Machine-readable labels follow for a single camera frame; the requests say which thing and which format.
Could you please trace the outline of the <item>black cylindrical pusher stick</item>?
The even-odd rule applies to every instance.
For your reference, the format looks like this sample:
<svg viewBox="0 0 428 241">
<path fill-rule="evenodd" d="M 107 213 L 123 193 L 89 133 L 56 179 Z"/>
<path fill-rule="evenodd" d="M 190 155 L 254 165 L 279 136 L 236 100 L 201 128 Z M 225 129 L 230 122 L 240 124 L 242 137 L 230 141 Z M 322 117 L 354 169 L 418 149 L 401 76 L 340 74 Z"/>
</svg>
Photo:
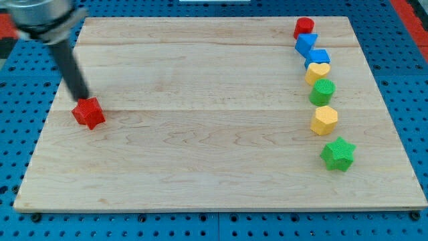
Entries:
<svg viewBox="0 0 428 241">
<path fill-rule="evenodd" d="M 73 55 L 69 40 L 64 39 L 56 44 L 48 45 L 48 48 L 73 100 L 77 102 L 79 99 L 89 98 L 90 91 Z"/>
</svg>

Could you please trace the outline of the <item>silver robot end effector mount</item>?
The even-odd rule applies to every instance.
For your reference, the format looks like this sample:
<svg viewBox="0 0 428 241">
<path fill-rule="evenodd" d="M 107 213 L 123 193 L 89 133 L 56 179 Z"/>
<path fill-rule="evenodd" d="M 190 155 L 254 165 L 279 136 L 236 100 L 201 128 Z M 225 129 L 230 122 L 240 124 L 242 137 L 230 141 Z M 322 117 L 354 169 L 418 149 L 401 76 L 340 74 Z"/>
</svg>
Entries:
<svg viewBox="0 0 428 241">
<path fill-rule="evenodd" d="M 5 9 L 24 40 L 57 44 L 70 36 L 71 29 L 88 16 L 86 8 L 70 0 L 6 0 Z"/>
</svg>

